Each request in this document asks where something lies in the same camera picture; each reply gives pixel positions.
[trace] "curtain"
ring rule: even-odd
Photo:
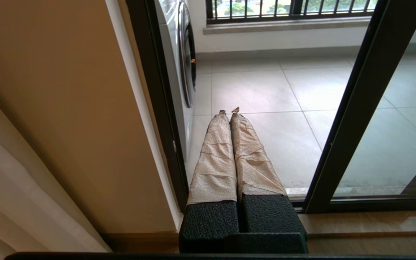
[[[0,260],[23,251],[111,250],[0,110]]]

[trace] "paper towel wrapping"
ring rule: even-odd
[[[221,110],[208,125],[190,185],[187,205],[237,201],[236,186],[231,129],[226,112]]]
[[[271,161],[250,121],[238,113],[231,117],[234,158],[237,167],[238,197],[246,195],[286,195]]]

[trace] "black textured foam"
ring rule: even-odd
[[[237,202],[188,205],[179,232],[180,253],[223,253],[224,239],[238,233]]]
[[[226,253],[307,254],[301,233],[240,233],[226,239]]]
[[[287,196],[242,194],[240,218],[241,232],[298,232],[307,239],[307,232]]]

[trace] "sliding glass door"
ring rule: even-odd
[[[416,209],[415,39],[416,1],[378,1],[305,212]]]

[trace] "metal railing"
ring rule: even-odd
[[[206,0],[207,24],[371,16],[376,3],[377,0]]]

